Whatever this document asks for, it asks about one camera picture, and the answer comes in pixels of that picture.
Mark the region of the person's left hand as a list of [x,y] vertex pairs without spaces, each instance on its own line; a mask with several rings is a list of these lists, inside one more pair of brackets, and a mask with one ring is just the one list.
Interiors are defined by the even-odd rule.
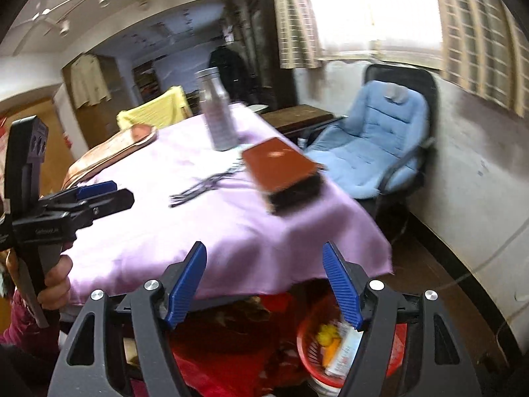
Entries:
[[[6,257],[6,267],[22,298],[28,302],[28,296],[22,289],[20,267],[15,251],[10,249]],[[73,261],[67,254],[61,254],[58,263],[48,271],[45,285],[37,296],[37,301],[45,310],[58,310],[69,303],[71,282],[69,273],[73,268]]]

